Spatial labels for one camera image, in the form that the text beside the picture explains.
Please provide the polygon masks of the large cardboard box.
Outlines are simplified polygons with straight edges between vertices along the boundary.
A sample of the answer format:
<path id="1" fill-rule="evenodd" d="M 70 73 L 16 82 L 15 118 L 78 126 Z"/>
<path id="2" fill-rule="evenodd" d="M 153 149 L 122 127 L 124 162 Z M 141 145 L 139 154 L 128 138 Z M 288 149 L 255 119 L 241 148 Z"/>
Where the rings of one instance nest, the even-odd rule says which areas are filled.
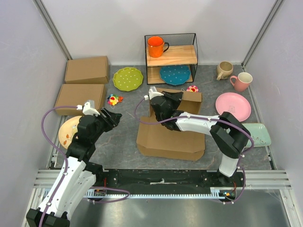
<path id="1" fill-rule="evenodd" d="M 140 117 L 137 147 L 145 156 L 197 161 L 205 152 L 205 135 L 192 131 L 171 131 L 156 123 L 154 110 Z"/>

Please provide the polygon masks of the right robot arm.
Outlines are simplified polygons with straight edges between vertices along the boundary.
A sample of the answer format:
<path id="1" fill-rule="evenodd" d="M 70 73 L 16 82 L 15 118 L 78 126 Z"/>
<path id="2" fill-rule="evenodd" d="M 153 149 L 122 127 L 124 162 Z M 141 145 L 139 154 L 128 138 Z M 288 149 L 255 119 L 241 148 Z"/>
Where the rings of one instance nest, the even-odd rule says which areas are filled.
<path id="1" fill-rule="evenodd" d="M 191 131 L 211 136 L 223 156 L 219 165 L 217 181 L 228 186 L 239 169 L 239 160 L 248 141 L 254 142 L 249 130 L 230 112 L 221 115 L 203 116 L 178 110 L 183 92 L 158 92 L 149 89 L 145 100 L 150 101 L 158 123 L 171 131 Z"/>

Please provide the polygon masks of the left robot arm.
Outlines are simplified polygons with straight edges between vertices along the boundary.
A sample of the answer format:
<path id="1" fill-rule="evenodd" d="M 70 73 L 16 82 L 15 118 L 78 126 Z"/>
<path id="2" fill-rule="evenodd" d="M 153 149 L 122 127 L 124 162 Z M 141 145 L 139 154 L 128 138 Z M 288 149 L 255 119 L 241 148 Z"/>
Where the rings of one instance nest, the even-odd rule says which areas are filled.
<path id="1" fill-rule="evenodd" d="M 89 162 L 95 143 L 104 132 L 115 128 L 122 117 L 105 108 L 98 114 L 80 117 L 77 132 L 68 146 L 63 167 L 46 198 L 27 212 L 31 227 L 68 227 L 85 193 L 104 181 L 101 165 Z"/>

